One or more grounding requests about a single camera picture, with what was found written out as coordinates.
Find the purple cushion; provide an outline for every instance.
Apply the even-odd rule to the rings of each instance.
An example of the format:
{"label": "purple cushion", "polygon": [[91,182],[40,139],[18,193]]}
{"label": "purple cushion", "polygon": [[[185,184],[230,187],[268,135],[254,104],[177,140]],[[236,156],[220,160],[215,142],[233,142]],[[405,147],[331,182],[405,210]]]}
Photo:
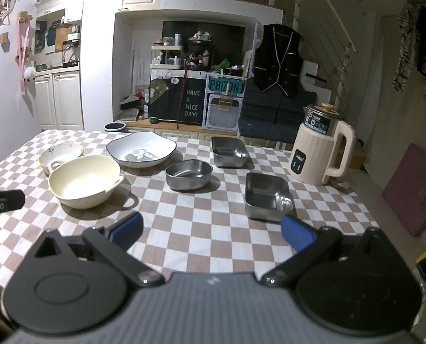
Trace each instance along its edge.
{"label": "purple cushion", "polygon": [[425,185],[425,151],[411,143],[382,196],[413,236],[426,226],[426,196],[420,195]]}

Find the white shelf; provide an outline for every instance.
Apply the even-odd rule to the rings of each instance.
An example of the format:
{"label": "white shelf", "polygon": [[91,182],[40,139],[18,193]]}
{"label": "white shelf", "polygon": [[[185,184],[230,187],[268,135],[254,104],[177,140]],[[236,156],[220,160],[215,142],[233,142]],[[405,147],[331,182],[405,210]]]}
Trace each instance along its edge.
{"label": "white shelf", "polygon": [[152,69],[159,70],[181,70],[181,64],[151,64]]}
{"label": "white shelf", "polygon": [[153,45],[152,50],[172,50],[174,52],[182,52],[181,45]]}

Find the table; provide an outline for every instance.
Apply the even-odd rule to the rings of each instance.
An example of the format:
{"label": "table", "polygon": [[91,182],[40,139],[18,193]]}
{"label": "table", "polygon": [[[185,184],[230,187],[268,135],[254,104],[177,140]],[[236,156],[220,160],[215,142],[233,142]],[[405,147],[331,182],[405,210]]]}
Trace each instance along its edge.
{"label": "table", "polygon": [[[48,188],[37,159],[49,147],[74,141],[86,155],[108,155],[106,145],[125,133],[48,130],[0,163],[0,190],[21,189],[25,206],[0,214],[0,291],[23,256],[45,229],[64,236],[91,226],[108,226],[131,210],[143,215],[145,228],[128,253],[162,272],[254,271],[260,277],[292,256],[280,225],[250,220],[244,212],[244,188],[249,171],[275,174],[288,181],[296,212],[316,228],[333,226],[345,234],[362,234],[377,226],[365,205],[346,182],[326,186],[303,184],[285,168],[290,152],[248,146],[252,164],[245,169],[221,169],[213,162],[210,142],[173,138],[170,159],[153,168],[122,169],[124,182],[104,204],[91,210],[60,205]],[[211,185],[196,193],[172,191],[165,179],[168,165],[181,159],[202,159],[213,166]]]}

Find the teal sign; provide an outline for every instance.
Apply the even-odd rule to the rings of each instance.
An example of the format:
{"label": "teal sign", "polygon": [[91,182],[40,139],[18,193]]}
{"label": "teal sign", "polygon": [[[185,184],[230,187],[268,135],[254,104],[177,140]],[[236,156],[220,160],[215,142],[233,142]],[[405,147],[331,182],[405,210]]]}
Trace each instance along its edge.
{"label": "teal sign", "polygon": [[244,81],[222,79],[220,77],[210,77],[208,89],[220,93],[226,93],[227,85],[229,85],[230,94],[242,94],[244,91]]}

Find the kettle lid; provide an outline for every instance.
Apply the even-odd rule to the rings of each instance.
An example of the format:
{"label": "kettle lid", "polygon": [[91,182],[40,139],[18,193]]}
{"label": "kettle lid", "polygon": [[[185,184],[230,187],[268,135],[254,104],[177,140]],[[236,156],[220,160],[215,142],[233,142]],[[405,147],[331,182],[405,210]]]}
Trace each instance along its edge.
{"label": "kettle lid", "polygon": [[334,106],[329,103],[322,103],[321,105],[310,104],[307,106],[307,108],[316,112],[317,114],[328,116],[330,118],[335,118],[335,119],[344,118],[341,114],[339,114],[336,110],[334,110]]}

